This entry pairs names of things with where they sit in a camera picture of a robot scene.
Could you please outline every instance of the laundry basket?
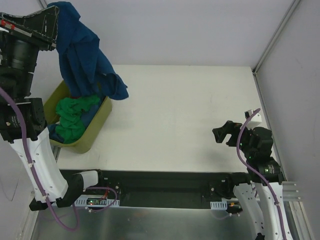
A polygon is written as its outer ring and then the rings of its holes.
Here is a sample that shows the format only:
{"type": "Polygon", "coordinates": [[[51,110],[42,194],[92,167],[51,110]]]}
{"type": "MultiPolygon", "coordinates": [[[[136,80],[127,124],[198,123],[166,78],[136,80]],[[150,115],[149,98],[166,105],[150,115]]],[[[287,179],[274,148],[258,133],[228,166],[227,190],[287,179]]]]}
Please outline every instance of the laundry basket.
{"type": "MultiPolygon", "coordinates": [[[[62,81],[43,106],[45,119],[48,124],[55,124],[59,121],[60,117],[56,113],[56,106],[61,99],[69,98],[70,96],[71,94],[67,85],[62,81]]],[[[81,138],[69,144],[52,139],[50,139],[50,143],[57,147],[68,148],[78,154],[86,153],[91,149],[111,110],[112,102],[110,98],[106,97],[81,138]]]]}

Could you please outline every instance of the laundry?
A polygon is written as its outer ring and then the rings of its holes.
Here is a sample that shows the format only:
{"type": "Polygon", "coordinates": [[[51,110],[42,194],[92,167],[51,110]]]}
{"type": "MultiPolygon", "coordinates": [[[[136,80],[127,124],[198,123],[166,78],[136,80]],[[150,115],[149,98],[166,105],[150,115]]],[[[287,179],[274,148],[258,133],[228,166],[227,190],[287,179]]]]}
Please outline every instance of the laundry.
{"type": "Polygon", "coordinates": [[[74,6],[59,1],[48,7],[53,5],[59,7],[56,49],[60,71],[71,96],[91,96],[101,91],[114,100],[128,98],[127,86],[99,49],[100,39],[79,21],[81,16],[74,6]]]}
{"type": "Polygon", "coordinates": [[[66,97],[56,106],[59,124],[48,126],[50,138],[64,144],[77,141],[99,110],[102,99],[96,94],[79,98],[66,97]]]}

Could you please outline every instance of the blue towel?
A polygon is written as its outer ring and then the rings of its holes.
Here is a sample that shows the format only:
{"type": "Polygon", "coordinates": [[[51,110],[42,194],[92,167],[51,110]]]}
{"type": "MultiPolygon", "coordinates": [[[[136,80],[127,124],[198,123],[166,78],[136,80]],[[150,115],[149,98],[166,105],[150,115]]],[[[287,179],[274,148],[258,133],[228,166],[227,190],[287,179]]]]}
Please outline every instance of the blue towel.
{"type": "Polygon", "coordinates": [[[61,75],[73,97],[97,94],[114,100],[126,99],[127,86],[99,49],[98,36],[79,21],[80,15],[70,2],[48,4],[59,7],[56,50],[61,75]]]}

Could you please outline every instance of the gray floor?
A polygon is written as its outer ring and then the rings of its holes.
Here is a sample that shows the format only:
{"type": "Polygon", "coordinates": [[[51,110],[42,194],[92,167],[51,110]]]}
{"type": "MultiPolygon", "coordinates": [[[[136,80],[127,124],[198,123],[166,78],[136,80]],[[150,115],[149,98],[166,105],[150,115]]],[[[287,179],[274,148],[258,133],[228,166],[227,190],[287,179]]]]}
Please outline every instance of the gray floor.
{"type": "MultiPolygon", "coordinates": [[[[59,216],[71,208],[56,209],[59,216]]],[[[193,209],[114,207],[100,213],[80,210],[80,228],[68,232],[52,221],[49,211],[39,213],[32,240],[248,240],[244,216],[225,220],[225,212],[193,209]]],[[[73,214],[63,217],[75,225],[73,214]]]]}

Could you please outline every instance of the green cloth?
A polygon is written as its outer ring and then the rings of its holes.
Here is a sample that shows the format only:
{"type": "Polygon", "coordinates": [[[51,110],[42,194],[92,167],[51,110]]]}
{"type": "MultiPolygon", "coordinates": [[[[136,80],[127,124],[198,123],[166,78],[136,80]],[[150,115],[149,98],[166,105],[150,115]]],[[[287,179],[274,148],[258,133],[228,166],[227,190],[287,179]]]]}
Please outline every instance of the green cloth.
{"type": "Polygon", "coordinates": [[[74,143],[81,138],[86,130],[81,115],[99,101],[97,95],[91,95],[76,99],[66,97],[58,102],[55,111],[60,116],[60,124],[55,127],[55,132],[64,139],[64,144],[74,143]]]}

